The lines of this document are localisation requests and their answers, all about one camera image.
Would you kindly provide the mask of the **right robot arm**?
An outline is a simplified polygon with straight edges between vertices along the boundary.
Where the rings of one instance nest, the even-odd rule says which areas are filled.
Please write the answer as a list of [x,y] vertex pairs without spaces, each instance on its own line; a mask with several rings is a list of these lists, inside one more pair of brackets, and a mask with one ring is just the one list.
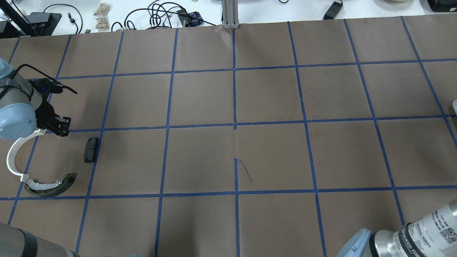
[[455,257],[457,201],[407,223],[396,232],[359,230],[338,257]]

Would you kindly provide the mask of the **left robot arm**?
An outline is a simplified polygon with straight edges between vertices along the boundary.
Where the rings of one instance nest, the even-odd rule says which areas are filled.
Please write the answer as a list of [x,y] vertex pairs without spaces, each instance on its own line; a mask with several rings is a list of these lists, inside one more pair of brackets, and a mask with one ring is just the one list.
[[[44,78],[25,79],[19,71],[30,68]],[[56,114],[49,103],[50,94],[61,94],[67,89],[77,92],[29,64],[14,68],[4,59],[0,61],[0,136],[5,140],[26,138],[36,129],[51,131],[66,137],[71,118]]]

